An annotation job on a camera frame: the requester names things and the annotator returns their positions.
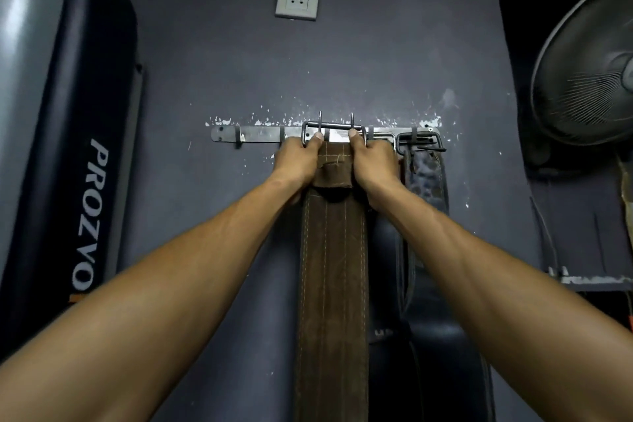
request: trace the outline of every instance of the fan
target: fan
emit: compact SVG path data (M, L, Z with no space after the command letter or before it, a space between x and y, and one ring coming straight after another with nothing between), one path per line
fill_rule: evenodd
M633 0L581 0L567 13L541 49L530 104L563 144L633 135Z

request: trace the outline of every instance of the weightlifting belt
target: weightlifting belt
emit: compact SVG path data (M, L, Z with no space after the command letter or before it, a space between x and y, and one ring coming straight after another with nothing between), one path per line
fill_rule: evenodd
M368 417L367 224L348 143L324 142L303 203L295 422Z

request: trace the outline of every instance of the electrical socket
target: electrical socket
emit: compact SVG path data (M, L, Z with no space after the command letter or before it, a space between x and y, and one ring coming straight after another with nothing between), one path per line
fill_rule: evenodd
M277 0L276 17L317 19L318 0Z

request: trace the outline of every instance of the person's right arm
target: person's right arm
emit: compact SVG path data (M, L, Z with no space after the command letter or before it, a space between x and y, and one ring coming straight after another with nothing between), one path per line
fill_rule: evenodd
M388 143L350 141L372 206L413 246L487 361L543 419L633 420L628 330L409 192Z

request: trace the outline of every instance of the forearm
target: forearm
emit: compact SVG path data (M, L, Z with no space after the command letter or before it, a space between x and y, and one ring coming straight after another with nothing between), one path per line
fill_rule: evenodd
M3 418L149 418L221 322L296 190L266 182L62 315L0 367Z
M482 354L542 417L633 416L633 337L621 325L403 186L379 192Z

